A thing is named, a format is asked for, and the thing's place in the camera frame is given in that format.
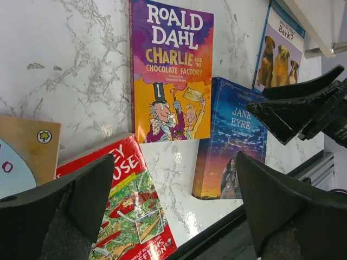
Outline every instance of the metal rod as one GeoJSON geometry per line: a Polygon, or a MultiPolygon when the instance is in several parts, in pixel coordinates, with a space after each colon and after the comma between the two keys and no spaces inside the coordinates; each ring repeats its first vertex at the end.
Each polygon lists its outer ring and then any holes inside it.
{"type": "MultiPolygon", "coordinates": [[[[333,54],[342,53],[344,51],[347,51],[347,42],[334,43],[331,49],[331,52],[333,54]]],[[[320,57],[322,55],[323,55],[323,52],[319,48],[314,48],[314,49],[305,51],[306,59],[320,57]]]]}

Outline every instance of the hat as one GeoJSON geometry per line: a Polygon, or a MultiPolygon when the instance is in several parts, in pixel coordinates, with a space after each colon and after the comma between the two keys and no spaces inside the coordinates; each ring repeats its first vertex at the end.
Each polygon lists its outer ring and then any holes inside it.
{"type": "Polygon", "coordinates": [[[167,101],[165,100],[164,84],[162,82],[153,83],[153,88],[154,88],[154,96],[156,100],[155,102],[152,103],[152,105],[155,105],[158,103],[166,104],[167,101]]]}

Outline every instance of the tabletop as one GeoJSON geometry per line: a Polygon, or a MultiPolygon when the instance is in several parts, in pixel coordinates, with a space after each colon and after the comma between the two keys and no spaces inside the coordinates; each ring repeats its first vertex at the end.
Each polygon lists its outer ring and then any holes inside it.
{"type": "MultiPolygon", "coordinates": [[[[251,87],[268,0],[161,2],[214,13],[213,76],[251,87]]],[[[7,1],[0,17],[0,114],[61,122],[59,161],[130,131],[128,0],[7,1]]],[[[300,81],[321,72],[302,59],[300,81]]],[[[141,145],[177,245],[242,203],[191,196],[198,142],[141,145]]],[[[269,134],[266,164],[288,173],[322,149],[322,134],[286,146],[269,134]]]]}

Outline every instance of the puppy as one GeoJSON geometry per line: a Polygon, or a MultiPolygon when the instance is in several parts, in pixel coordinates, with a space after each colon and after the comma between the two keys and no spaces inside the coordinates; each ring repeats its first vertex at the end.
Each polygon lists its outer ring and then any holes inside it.
{"type": "Polygon", "coordinates": [[[278,55],[272,71],[271,87],[289,85],[288,59],[289,50],[283,44],[278,46],[278,55]]]}
{"type": "Polygon", "coordinates": [[[258,71],[258,86],[262,84],[265,88],[270,87],[273,69],[273,49],[275,47],[274,40],[270,36],[265,36],[265,49],[262,53],[261,66],[258,71]]]}
{"type": "Polygon", "coordinates": [[[299,65],[296,61],[291,61],[292,70],[289,73],[289,83],[296,84],[298,83],[298,74],[297,71],[299,69],[299,65]]]}

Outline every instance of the woman with long dark hair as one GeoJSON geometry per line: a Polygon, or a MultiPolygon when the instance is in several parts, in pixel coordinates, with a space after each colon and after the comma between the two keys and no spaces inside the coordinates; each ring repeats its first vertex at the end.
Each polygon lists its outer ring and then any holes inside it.
{"type": "Polygon", "coordinates": [[[220,199],[241,199],[236,171],[236,157],[232,157],[224,168],[221,180],[220,199]]]}

